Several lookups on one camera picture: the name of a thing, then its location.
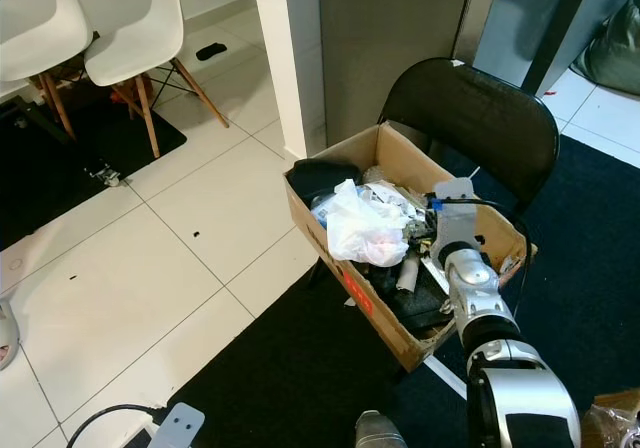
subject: tile floor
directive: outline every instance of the tile floor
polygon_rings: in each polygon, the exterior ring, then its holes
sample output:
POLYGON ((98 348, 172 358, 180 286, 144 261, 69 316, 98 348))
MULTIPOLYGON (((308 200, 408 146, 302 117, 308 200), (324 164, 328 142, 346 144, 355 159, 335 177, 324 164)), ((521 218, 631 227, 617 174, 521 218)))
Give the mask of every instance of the tile floor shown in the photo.
POLYGON ((542 101, 562 134, 640 168, 640 97, 567 70, 542 101))
MULTIPOLYGON (((1 446, 64 448, 105 406, 165 403, 316 259, 288 214, 256 10, 189 35, 180 59, 230 127, 165 89, 155 109, 187 143, 2 253, 22 349, 0 373, 1 446), (213 41, 228 50, 198 62, 213 41)), ((571 72, 552 90, 563 133, 640 167, 640 99, 571 72)), ((113 414, 77 446, 120 447, 145 422, 113 414)))

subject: gray refrigerator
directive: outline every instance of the gray refrigerator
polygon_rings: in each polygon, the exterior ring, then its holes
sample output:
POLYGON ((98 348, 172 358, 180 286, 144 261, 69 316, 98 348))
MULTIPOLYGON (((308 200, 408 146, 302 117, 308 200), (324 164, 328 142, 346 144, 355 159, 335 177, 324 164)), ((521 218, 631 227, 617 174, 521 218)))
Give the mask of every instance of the gray refrigerator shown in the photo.
POLYGON ((320 0, 327 144, 373 125, 414 63, 450 57, 467 0, 320 0))

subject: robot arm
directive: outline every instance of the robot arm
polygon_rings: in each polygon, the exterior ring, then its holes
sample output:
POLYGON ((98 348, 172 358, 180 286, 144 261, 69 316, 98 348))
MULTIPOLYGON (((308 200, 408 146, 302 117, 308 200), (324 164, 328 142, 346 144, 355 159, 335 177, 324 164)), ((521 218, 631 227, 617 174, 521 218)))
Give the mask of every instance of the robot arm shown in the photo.
POLYGON ((436 186, 438 211, 432 258, 449 282, 456 327, 467 360, 470 446, 580 446, 580 422, 566 388, 526 343, 500 296, 499 279, 474 239, 476 206, 469 179, 436 186))

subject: black object on floor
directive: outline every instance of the black object on floor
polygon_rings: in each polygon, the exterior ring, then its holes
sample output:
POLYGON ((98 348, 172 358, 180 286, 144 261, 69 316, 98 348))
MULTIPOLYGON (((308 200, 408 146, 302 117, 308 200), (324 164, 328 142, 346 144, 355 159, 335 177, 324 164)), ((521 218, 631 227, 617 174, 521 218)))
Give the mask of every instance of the black object on floor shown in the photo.
MULTIPOLYGON (((503 201, 482 172, 474 184, 503 201)), ((640 170, 563 137, 527 212, 540 252, 520 326, 581 414, 594 395, 639 383, 639 184, 640 170)), ((466 446, 462 399, 425 366, 397 383, 399 365, 346 298, 330 275, 311 288, 301 278, 180 389, 169 404, 207 417, 194 448, 351 448, 365 409, 389 416, 410 448, 466 446)), ((436 355, 464 376, 457 337, 436 355)))
MULTIPOLYGON (((39 110, 35 104, 29 106, 39 110)), ((121 179, 154 161, 145 122, 137 115, 130 120, 126 105, 103 100, 71 113, 70 119, 83 156, 78 156, 75 145, 61 144, 34 123, 16 124, 15 118, 3 119, 0 250, 107 189, 84 172, 83 158, 106 160, 121 173, 121 179)), ((155 113, 153 122, 161 154, 186 141, 155 113)))
POLYGON ((200 61, 206 61, 212 56, 224 51, 227 51, 226 45, 223 45, 222 43, 212 43, 196 51, 196 58, 200 61))

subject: white plastic bag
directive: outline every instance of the white plastic bag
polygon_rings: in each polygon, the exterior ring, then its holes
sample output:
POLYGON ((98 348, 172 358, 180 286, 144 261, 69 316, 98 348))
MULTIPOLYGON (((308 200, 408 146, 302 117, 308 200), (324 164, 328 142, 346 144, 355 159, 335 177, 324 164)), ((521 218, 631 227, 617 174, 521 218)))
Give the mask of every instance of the white plastic bag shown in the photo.
POLYGON ((329 253, 336 260, 351 260, 389 267, 402 261, 409 245, 402 229, 410 218, 396 205, 358 195, 353 180, 335 187, 327 214, 329 253))

